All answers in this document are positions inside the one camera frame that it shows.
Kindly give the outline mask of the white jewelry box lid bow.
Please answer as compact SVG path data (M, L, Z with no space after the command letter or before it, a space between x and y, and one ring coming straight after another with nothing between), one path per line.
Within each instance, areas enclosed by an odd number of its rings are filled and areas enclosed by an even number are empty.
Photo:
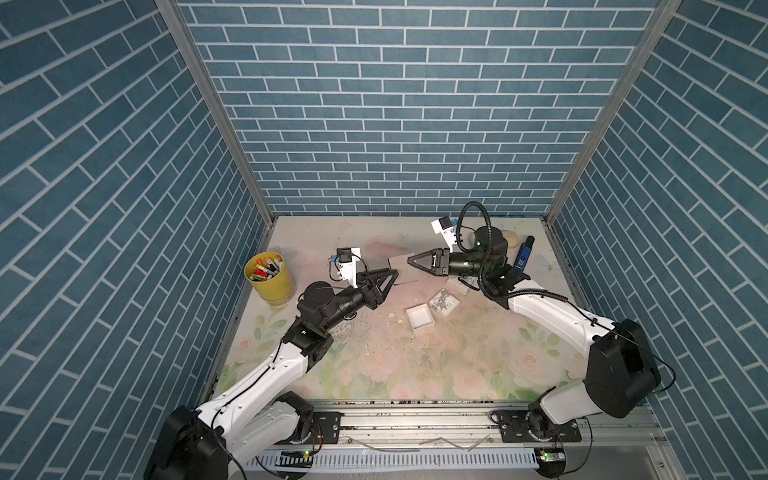
M450 276L446 282L446 288L451 292L466 296L470 292L470 287L460 281L458 277Z

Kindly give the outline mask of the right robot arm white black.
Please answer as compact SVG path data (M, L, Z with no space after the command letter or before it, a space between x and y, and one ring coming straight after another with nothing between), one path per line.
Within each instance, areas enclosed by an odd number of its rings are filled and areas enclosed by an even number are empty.
M474 231L473 246L462 243L462 220L432 223L446 245L412 255L409 265L433 276L454 277L489 302L484 313L512 314L570 344L585 360L583 379L553 382L514 420L541 442L557 438L575 419L605 413L624 418L646 397L662 392L660 358L635 321L611 321L586 312L566 296L541 287L525 274L527 246L509 261L508 245L489 220Z

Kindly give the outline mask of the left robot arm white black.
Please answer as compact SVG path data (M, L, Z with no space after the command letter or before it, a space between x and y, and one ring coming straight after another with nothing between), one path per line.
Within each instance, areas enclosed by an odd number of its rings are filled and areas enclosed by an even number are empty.
M265 361L218 397L180 406L165 419L144 478L228 479L272 445L304 439L314 408L289 386L328 352L332 329L364 307L380 306L397 277L381 268L343 289L325 281L308 285L295 321Z

